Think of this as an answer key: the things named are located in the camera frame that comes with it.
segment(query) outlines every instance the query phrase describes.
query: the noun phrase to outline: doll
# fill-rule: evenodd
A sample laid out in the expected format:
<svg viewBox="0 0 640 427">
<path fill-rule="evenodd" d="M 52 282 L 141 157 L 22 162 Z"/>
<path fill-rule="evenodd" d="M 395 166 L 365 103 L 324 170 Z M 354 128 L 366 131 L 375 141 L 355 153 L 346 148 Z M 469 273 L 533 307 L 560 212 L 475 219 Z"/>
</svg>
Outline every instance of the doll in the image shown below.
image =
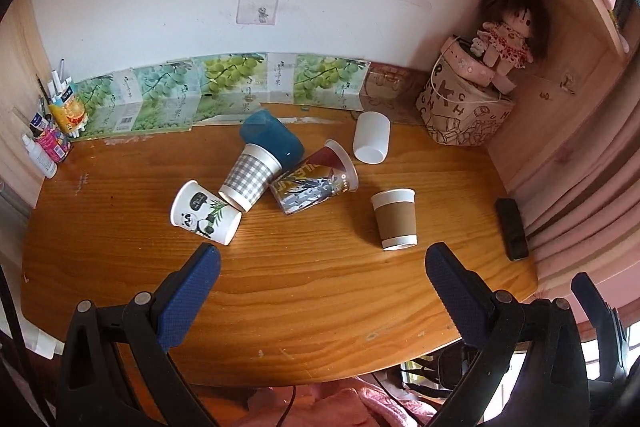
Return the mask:
<svg viewBox="0 0 640 427">
<path fill-rule="evenodd" d="M 506 76 L 511 68 L 546 55 L 549 14 L 541 0 L 481 0 L 482 29 L 471 51 L 495 72 Z"/>
</svg>

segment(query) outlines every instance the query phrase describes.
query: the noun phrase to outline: panda paper cup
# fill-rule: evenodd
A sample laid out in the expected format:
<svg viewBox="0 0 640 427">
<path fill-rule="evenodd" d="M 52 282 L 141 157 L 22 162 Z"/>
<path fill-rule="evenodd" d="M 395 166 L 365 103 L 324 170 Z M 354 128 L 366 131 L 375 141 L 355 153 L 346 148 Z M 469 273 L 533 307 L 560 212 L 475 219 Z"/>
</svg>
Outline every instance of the panda paper cup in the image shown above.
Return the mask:
<svg viewBox="0 0 640 427">
<path fill-rule="evenodd" d="M 267 149 L 249 143 L 218 192 L 234 207 L 249 212 L 281 170 L 280 162 Z"/>
<path fill-rule="evenodd" d="M 357 188 L 358 174 L 353 162 L 334 140 L 327 140 L 322 149 L 270 184 L 285 214 L 294 214 Z"/>
<path fill-rule="evenodd" d="M 382 250 L 401 250 L 418 244 L 415 226 L 415 191 L 395 188 L 371 198 Z"/>
<path fill-rule="evenodd" d="M 206 239 L 228 245 L 236 234 L 242 214 L 226 201 L 191 180 L 186 182 L 171 207 L 171 224 Z"/>
</svg>

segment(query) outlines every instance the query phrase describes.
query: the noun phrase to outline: wooden table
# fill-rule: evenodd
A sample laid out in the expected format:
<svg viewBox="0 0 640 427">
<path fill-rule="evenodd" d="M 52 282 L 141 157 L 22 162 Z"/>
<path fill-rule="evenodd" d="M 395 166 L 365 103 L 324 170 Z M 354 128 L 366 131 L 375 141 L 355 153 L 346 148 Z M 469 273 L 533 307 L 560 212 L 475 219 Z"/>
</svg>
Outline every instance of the wooden table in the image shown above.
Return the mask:
<svg viewBox="0 0 640 427">
<path fill-rule="evenodd" d="M 354 122 L 292 124 L 307 152 Z M 76 144 L 46 180 L 24 242 L 22 310 L 63 340 L 76 304 L 128 302 L 153 291 L 202 239 L 172 227 L 180 186 L 216 191 L 243 143 L 237 126 Z M 537 285 L 530 260 L 511 263 L 494 214 L 504 189 L 486 152 L 435 144 L 420 126 L 392 126 L 380 165 L 356 162 L 357 192 L 284 216 L 265 194 L 220 248 L 222 273 L 172 357 L 191 383 L 289 385 L 388 367 L 458 337 L 426 277 L 424 253 L 445 241 L 494 290 L 518 299 Z M 416 190 L 419 245 L 385 252 L 369 198 Z"/>
</svg>

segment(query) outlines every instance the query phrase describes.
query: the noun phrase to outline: doll hair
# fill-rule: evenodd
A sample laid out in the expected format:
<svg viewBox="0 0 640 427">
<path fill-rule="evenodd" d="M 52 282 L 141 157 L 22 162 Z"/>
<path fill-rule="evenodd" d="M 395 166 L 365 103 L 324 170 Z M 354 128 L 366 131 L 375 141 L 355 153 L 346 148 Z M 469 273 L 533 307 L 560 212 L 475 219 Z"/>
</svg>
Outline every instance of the doll hair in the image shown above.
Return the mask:
<svg viewBox="0 0 640 427">
<path fill-rule="evenodd" d="M 527 46 L 535 60 L 546 56 L 549 40 L 549 12 L 542 0 L 480 0 L 479 10 L 483 22 L 502 22 L 504 13 L 531 12 L 531 36 Z"/>
</svg>

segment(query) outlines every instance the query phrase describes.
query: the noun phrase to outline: cable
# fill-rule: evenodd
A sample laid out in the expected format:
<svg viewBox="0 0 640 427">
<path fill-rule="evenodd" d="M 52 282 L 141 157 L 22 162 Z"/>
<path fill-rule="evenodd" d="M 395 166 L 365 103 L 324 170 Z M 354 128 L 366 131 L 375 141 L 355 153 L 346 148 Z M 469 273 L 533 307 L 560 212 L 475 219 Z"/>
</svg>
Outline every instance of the cable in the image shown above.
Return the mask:
<svg viewBox="0 0 640 427">
<path fill-rule="evenodd" d="M 44 419 L 49 424 L 49 427 L 54 427 L 56 424 L 56 419 L 53 418 L 53 413 L 47 404 L 47 401 L 44 399 L 44 395 L 42 394 L 42 390 L 36 383 L 36 374 L 33 370 L 33 366 L 29 361 L 29 357 L 27 356 L 27 348 L 24 346 L 24 338 L 22 336 L 22 330 L 20 329 L 20 322 L 18 322 L 18 315 L 15 312 L 14 299 L 11 296 L 11 292 L 9 291 L 9 285 L 4 277 L 4 270 L 0 266 L 0 301 L 2 301 L 2 307 L 4 308 L 4 315 L 6 316 L 6 321 L 9 324 L 9 331 L 11 331 L 11 336 L 14 339 L 15 347 L 18 352 L 18 359 L 20 361 L 20 365 L 22 366 L 22 370 L 24 371 L 24 376 L 29 384 L 29 388 L 31 389 L 31 393 L 33 394 L 36 403 L 40 409 L 40 412 L 44 416 Z"/>
<path fill-rule="evenodd" d="M 375 373 L 371 373 L 371 376 L 374 378 L 374 380 L 376 380 L 376 382 L 378 383 L 378 385 L 380 386 L 382 391 L 387 393 L 391 400 L 393 400 L 400 407 L 402 407 L 402 409 L 404 409 L 404 412 L 407 413 L 411 418 L 413 418 L 415 420 L 415 422 L 418 424 L 418 427 L 424 427 L 424 423 L 422 423 L 420 420 L 418 420 L 418 417 L 414 413 L 409 411 L 404 405 L 402 405 L 402 403 L 395 396 L 393 396 L 389 391 L 386 390 L 386 387 L 384 385 L 382 385 L 380 380 L 378 380 L 378 377 L 375 375 Z"/>
<path fill-rule="evenodd" d="M 287 405 L 287 408 L 284 410 L 284 413 L 282 413 L 282 416 L 278 420 L 278 424 L 276 425 L 276 427 L 282 427 L 282 425 L 284 424 L 284 419 L 287 417 L 287 414 L 289 414 L 289 411 L 291 410 L 291 406 L 293 405 L 293 401 L 295 399 L 296 399 L 296 386 L 294 385 L 293 392 L 291 393 L 291 400 L 289 401 L 289 405 Z"/>
</svg>

